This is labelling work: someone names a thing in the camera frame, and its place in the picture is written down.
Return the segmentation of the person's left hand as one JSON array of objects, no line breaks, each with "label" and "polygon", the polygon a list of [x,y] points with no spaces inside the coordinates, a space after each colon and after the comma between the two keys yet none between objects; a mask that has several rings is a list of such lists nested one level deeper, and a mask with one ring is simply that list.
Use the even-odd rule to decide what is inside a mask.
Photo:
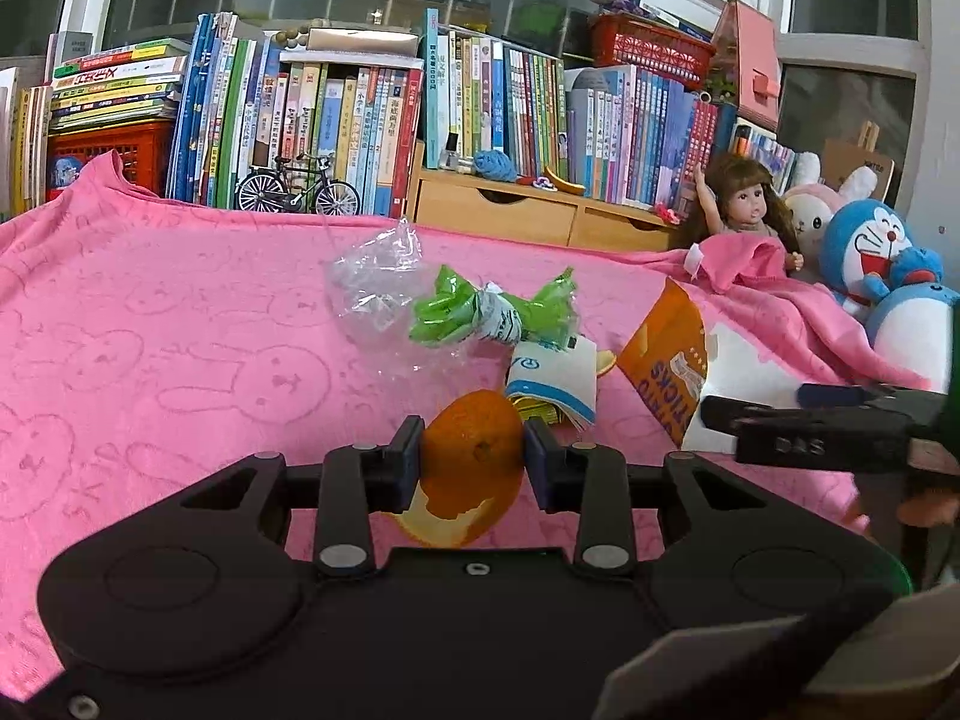
[{"label": "person's left hand", "polygon": [[958,493],[952,489],[926,489],[896,506],[901,525],[934,528],[953,525],[958,517]]}]

